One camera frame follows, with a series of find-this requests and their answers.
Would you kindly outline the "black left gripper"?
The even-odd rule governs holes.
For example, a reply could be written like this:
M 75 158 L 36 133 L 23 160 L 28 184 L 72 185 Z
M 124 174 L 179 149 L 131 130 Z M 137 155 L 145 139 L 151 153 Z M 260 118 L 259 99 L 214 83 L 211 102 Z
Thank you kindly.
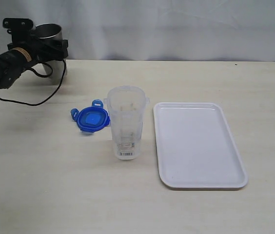
M 12 42 L 8 49 L 22 48 L 30 55 L 29 61 L 44 62 L 45 60 L 62 60 L 68 57 L 68 40 L 50 40 L 41 42 L 35 35 L 36 26 L 28 18 L 4 18 L 2 22 Z

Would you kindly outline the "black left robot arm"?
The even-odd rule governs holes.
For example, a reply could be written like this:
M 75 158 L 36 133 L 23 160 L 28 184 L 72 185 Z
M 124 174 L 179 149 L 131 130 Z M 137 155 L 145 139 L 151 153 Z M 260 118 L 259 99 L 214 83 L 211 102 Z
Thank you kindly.
M 51 63 L 68 57 L 68 40 L 62 38 L 62 27 L 49 23 L 35 25 L 31 19 L 5 18 L 3 28 L 11 35 L 8 50 L 0 54 L 0 89 L 8 89 L 25 71 L 34 71 L 42 64 L 48 78 L 53 74 Z

